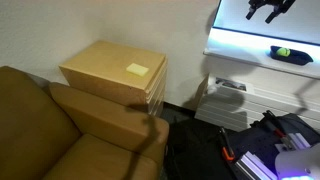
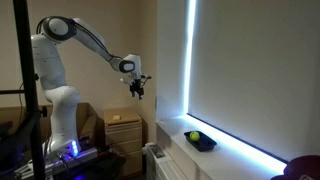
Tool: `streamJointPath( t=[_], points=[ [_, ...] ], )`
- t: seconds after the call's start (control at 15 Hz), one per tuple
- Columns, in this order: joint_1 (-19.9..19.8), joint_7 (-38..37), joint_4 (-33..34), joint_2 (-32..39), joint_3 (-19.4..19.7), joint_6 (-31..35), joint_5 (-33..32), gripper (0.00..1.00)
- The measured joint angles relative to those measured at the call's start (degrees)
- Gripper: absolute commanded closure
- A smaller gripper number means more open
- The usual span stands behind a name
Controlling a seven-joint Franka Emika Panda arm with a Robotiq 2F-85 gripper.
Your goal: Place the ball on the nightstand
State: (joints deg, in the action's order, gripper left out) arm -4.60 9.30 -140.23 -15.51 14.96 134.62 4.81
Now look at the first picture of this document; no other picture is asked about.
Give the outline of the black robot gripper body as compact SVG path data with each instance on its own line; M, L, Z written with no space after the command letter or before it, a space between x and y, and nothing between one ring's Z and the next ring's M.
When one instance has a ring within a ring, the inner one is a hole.
M271 5L275 12L286 13L296 0L249 0L252 9L257 10L264 5Z

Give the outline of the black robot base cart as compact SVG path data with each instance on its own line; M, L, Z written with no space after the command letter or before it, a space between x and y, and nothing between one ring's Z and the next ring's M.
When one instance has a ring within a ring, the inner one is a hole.
M250 180L236 166L238 159L247 151L256 155L277 176L277 180L282 180L277 175L276 156L281 152L302 150L319 142L319 132L295 114L276 116L275 125L286 135L290 146L283 144L280 138L265 126L263 119L255 121L249 129L237 135L227 134L235 159L231 162L224 160L237 180Z

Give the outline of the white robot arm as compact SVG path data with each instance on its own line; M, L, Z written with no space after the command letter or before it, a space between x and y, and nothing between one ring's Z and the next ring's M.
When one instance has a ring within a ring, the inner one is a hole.
M320 0L249 0L249 12L246 19L264 6L273 9L266 17L264 27L256 34L269 36L302 45L319 45L319 40L312 40L317 28L311 21L319 17L315 8ZM282 180L300 178L320 180L320 144L302 150L281 152L275 159L276 170Z

